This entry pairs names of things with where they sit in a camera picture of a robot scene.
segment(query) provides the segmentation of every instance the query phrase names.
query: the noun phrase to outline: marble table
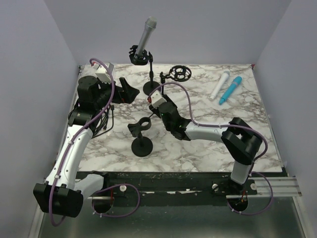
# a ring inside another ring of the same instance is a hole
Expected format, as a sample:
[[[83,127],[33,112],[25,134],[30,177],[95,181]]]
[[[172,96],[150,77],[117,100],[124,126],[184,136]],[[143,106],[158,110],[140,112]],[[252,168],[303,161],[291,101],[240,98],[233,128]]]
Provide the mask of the marble table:
[[[168,73],[171,64],[154,64],[154,79],[159,82],[159,73]],[[181,83],[189,92],[193,115],[199,122],[228,122],[240,117],[253,129],[262,133],[268,141],[268,152],[257,160],[254,171],[280,172],[278,158],[265,110],[250,65],[187,65],[192,77]],[[114,78],[125,77],[128,83],[140,90],[136,100],[130,104],[115,105],[114,128],[112,131],[92,139],[79,165],[80,171],[116,172],[230,172],[234,160],[222,143],[193,140],[179,141],[164,129],[161,120],[153,116],[152,127],[143,132],[150,138],[154,148],[150,155],[140,158],[131,151],[134,140],[127,125],[136,123],[142,117],[151,115],[142,91],[149,80],[149,65],[135,66],[118,64],[114,68]],[[210,94],[221,74],[229,70],[230,78],[218,97],[212,101]],[[95,75],[95,70],[86,65],[79,75]],[[243,78],[241,85],[223,105],[219,105],[220,95],[228,88],[236,76]],[[189,118],[188,102],[185,93],[176,85],[167,85],[164,92],[178,106],[179,113]]]

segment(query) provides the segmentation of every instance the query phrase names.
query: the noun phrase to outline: microphone holder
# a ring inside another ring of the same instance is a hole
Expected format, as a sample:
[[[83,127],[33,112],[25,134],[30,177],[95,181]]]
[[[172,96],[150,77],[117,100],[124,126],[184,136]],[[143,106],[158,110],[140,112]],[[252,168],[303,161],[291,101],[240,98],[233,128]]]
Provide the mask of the microphone holder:
[[[153,64],[153,56],[150,52],[149,52],[149,61],[150,61],[150,73],[149,73],[150,80],[143,85],[143,92],[146,95],[149,95],[154,89],[159,87],[159,83],[153,81],[153,78],[154,78],[153,65],[152,65]]]
[[[176,82],[186,82],[191,76],[192,71],[190,68],[183,65],[173,66],[166,75],[163,72],[159,74],[161,84],[164,84],[167,78],[173,79]],[[161,87],[161,93],[162,95],[164,94],[164,86]]]
[[[131,132],[133,137],[136,139],[132,142],[131,149],[133,154],[139,157],[145,157],[149,155],[153,150],[152,141],[143,136],[141,131],[148,130],[151,128],[151,119],[150,118],[141,118],[135,124],[128,124],[129,131]]]
[[[137,48],[138,48],[137,45],[133,45],[130,48],[129,57],[130,57],[131,63],[133,63],[134,65],[146,65],[149,61],[148,52],[146,50],[143,50],[141,56],[135,55]]]

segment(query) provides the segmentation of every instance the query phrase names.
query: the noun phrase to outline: table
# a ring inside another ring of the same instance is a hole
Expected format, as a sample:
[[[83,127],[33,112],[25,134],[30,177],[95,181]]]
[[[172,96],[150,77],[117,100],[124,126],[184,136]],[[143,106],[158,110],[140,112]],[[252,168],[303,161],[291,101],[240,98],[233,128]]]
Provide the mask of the table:
[[[159,73],[168,73],[172,64],[154,64],[154,80],[159,82]],[[250,65],[186,65],[192,71],[190,80],[181,83],[189,92],[193,115],[199,122],[229,122],[240,117],[253,129],[262,133],[268,141],[268,152],[257,160],[254,171],[280,172],[273,136],[265,114],[260,94]],[[151,115],[142,87],[149,80],[149,65],[135,66],[118,64],[114,77],[125,77],[128,83],[140,90],[131,104],[115,105],[114,128],[112,131],[92,139],[83,155],[79,171],[122,171],[122,172],[230,172],[234,160],[222,143],[204,140],[179,141],[167,132],[161,120],[153,116],[152,127],[143,132],[150,138],[154,148],[150,155],[140,158],[131,151],[134,140],[127,125],[136,123],[142,117]],[[229,70],[231,75],[217,98],[210,94],[221,74]],[[80,77],[95,75],[95,70],[86,65]],[[219,105],[220,96],[236,76],[242,77],[241,85],[227,102]],[[178,106],[181,116],[189,118],[188,101],[185,93],[176,85],[167,85],[164,92]]]

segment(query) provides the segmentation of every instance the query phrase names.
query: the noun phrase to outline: white marble tabletop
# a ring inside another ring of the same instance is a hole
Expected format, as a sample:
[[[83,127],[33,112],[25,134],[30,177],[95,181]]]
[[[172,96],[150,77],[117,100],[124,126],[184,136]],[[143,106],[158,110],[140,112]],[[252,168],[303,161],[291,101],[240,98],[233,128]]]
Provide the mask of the white marble tabletop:
[[[159,82],[159,73],[168,73],[171,64],[154,64],[154,79]],[[228,122],[240,117],[253,129],[259,131],[268,141],[268,152],[259,158],[254,166],[258,172],[280,172],[281,162],[273,142],[259,91],[250,65],[187,65],[192,71],[190,80],[181,83],[189,92],[195,120],[199,122]],[[193,140],[180,141],[164,129],[161,120],[153,116],[152,127],[143,132],[150,138],[154,148],[150,155],[140,158],[131,151],[134,140],[127,125],[136,123],[142,117],[151,115],[142,91],[143,84],[149,80],[149,65],[135,66],[118,64],[114,77],[125,77],[128,83],[140,90],[136,100],[130,104],[115,104],[114,128],[112,131],[91,139],[79,165],[80,171],[116,172],[230,172],[234,160],[224,144],[219,142]],[[215,100],[210,94],[221,74],[229,70],[231,75]],[[95,70],[86,65],[79,77],[95,75]],[[219,105],[223,92],[236,76],[242,83],[227,102]],[[178,106],[181,116],[189,118],[188,102],[180,87],[167,85],[164,92]]]

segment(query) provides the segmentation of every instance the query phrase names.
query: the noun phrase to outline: stand base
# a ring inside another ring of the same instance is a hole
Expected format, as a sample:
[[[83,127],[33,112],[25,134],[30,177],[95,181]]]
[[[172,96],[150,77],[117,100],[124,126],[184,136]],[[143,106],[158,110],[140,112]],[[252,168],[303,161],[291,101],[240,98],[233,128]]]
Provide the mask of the stand base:
[[[153,143],[150,139],[147,137],[144,137],[142,139],[136,138],[131,145],[131,149],[133,154],[135,154],[138,157],[145,157],[149,155],[153,150]]]
[[[157,87],[159,87],[159,83],[153,81],[153,86],[151,86],[151,82],[146,82],[143,86],[143,92],[146,95],[149,95],[154,89],[156,89]]]

